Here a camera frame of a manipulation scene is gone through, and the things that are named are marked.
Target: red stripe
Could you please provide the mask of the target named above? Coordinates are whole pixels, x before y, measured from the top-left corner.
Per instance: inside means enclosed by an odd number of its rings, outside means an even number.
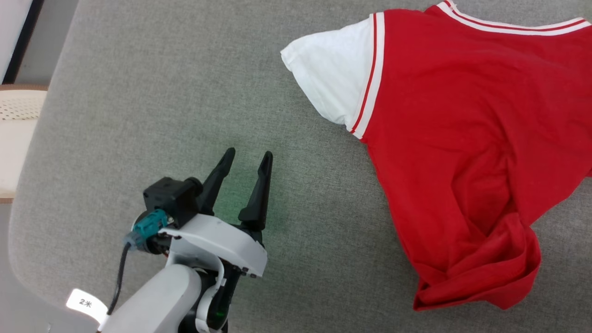
[[[372,83],[372,77],[374,76],[374,66],[376,65],[376,13],[373,15],[374,19],[374,55],[372,56],[372,68],[370,68],[370,77],[368,78],[368,85],[366,86],[366,93],[364,94],[364,100],[362,101],[362,108],[360,108],[360,114],[358,115],[358,120],[353,125],[352,130],[349,133],[353,133],[356,131],[360,120],[362,120],[362,115],[364,112],[364,107],[366,106],[366,100],[368,99],[368,91],[370,91],[370,84]]]
[[[569,28],[569,27],[573,27],[574,25],[578,25],[581,24],[583,22],[585,22],[586,20],[582,19],[580,21],[571,23],[571,24],[567,24],[567,25],[562,25],[560,27],[555,27],[555,28],[546,28],[546,29],[534,29],[534,28],[520,28],[520,27],[505,27],[503,25],[494,25],[494,24],[487,24],[487,23],[481,23],[475,20],[471,20],[470,18],[464,17],[461,14],[458,14],[454,8],[452,8],[452,5],[450,2],[448,2],[448,0],[444,1],[446,3],[446,5],[448,5],[448,7],[450,7],[450,9],[452,10],[452,12],[460,17],[463,20],[469,21],[469,22],[473,22],[475,24],[479,24],[479,25],[483,25],[484,27],[489,27],[489,28],[498,28],[498,29],[508,29],[508,30],[520,30],[520,31],[553,31],[553,30],[561,30],[561,29],[565,29],[565,28]]]

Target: black strip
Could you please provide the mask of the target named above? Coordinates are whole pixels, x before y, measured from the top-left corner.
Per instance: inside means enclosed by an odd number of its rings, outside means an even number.
[[[43,7],[43,1],[44,0],[33,0],[31,3],[29,14],[27,14],[25,23],[22,25],[21,34],[18,36],[17,45],[14,47],[14,52],[12,53],[12,58],[8,64],[2,84],[13,84],[17,79],[18,70],[21,67],[22,59],[25,56],[25,51],[31,40],[35,25],[37,24],[41,7]]]

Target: white sleeve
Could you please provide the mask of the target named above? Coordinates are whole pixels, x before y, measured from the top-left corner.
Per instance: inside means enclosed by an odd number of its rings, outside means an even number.
[[[281,51],[314,108],[350,130],[357,121],[374,54],[372,16],[347,27],[301,37]]]

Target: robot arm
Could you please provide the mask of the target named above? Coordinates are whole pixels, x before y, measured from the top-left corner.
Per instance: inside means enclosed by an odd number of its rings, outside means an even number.
[[[227,332],[239,278],[261,277],[267,264],[261,231],[273,164],[272,154],[265,153],[255,189],[239,214],[241,224],[231,225],[214,216],[213,205],[233,159],[230,148],[203,185],[195,178],[162,178],[144,191],[147,210],[124,242],[132,251],[164,254],[168,260],[111,315],[104,333]]]

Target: red fabric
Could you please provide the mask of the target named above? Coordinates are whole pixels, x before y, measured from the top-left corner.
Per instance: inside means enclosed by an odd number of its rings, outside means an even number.
[[[384,15],[362,141],[420,276],[414,308],[507,309],[540,266],[530,225],[592,169],[592,27],[522,36],[436,7]]]

